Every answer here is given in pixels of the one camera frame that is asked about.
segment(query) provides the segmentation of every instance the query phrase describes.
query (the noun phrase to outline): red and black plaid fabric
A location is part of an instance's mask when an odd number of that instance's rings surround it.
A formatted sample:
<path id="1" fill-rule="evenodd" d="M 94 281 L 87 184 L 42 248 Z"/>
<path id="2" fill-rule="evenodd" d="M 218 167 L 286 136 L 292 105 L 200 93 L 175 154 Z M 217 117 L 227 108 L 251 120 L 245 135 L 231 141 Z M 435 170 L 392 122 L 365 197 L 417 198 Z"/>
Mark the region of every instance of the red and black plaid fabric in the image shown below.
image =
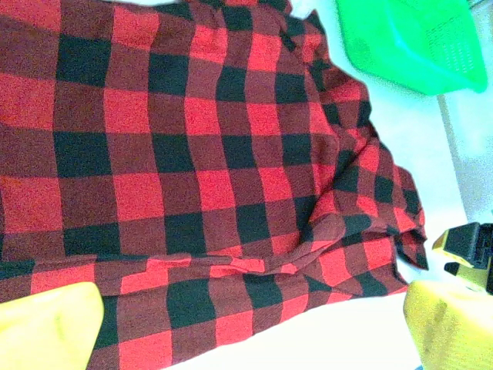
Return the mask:
<path id="1" fill-rule="evenodd" d="M 426 267 L 411 176 L 285 0 L 0 2 L 0 302 L 94 281 L 158 369 Z"/>

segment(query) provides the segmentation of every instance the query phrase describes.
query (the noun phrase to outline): buffalo check shirt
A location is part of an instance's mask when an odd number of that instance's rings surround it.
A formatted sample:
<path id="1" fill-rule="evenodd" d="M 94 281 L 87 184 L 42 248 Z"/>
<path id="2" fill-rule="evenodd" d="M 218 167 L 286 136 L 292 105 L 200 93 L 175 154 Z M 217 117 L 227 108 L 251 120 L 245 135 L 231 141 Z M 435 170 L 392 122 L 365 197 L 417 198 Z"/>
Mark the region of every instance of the buffalo check shirt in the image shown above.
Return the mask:
<path id="1" fill-rule="evenodd" d="M 0 302 L 79 281 L 158 369 L 426 268 L 411 176 L 285 0 L 0 2 Z"/>

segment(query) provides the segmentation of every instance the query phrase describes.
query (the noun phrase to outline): green plastic basket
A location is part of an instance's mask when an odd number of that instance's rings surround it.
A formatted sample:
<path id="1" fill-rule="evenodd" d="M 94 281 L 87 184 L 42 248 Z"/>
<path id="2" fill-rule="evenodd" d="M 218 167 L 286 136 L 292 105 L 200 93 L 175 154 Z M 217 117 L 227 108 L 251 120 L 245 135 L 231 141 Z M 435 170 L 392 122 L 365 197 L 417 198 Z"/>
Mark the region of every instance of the green plastic basket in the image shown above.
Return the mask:
<path id="1" fill-rule="evenodd" d="M 488 85 L 466 0 L 337 0 L 349 60 L 426 95 Z"/>

